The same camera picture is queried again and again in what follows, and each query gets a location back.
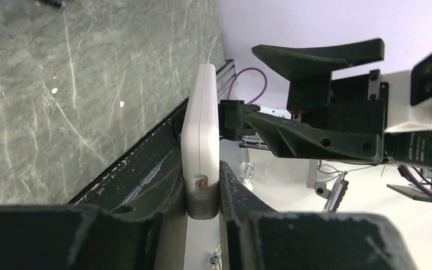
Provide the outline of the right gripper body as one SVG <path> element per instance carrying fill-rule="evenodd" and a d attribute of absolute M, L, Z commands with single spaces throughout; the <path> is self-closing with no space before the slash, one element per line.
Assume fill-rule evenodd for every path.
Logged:
<path fill-rule="evenodd" d="M 343 79 L 331 73 L 290 82 L 287 110 L 298 121 L 322 131 L 316 145 L 298 146 L 301 158 L 380 164 L 384 159 L 388 84 L 381 71 Z"/>

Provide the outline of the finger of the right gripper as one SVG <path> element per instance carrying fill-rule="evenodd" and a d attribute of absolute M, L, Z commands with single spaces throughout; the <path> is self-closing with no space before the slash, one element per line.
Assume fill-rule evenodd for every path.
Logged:
<path fill-rule="evenodd" d="M 331 161 L 382 161 L 382 139 L 377 134 L 318 129 L 308 124 L 260 112 L 258 105 L 222 100 L 219 132 L 230 141 L 258 135 L 278 158 Z"/>
<path fill-rule="evenodd" d="M 257 45 L 252 53 L 274 72 L 292 82 L 336 70 L 382 61 L 385 43 L 381 38 L 338 46 L 289 48 Z"/>

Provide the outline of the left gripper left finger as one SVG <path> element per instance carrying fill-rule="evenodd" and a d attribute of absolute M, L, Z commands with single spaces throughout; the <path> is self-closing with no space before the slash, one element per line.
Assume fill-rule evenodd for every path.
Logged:
<path fill-rule="evenodd" d="M 181 177 L 112 211 L 0 206 L 0 269 L 182 269 L 184 241 Z"/>

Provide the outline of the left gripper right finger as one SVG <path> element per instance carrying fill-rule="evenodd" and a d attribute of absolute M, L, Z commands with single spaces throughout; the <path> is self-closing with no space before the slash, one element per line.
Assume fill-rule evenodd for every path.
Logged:
<path fill-rule="evenodd" d="M 415 269 L 390 220 L 367 213 L 280 213 L 220 163 L 224 269 Z"/>

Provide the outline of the white remote control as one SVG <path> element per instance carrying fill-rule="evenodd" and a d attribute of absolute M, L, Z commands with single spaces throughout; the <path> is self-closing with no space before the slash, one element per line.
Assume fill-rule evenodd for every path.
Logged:
<path fill-rule="evenodd" d="M 219 211 L 219 119 L 215 66 L 199 65 L 181 133 L 187 214 L 212 219 Z"/>

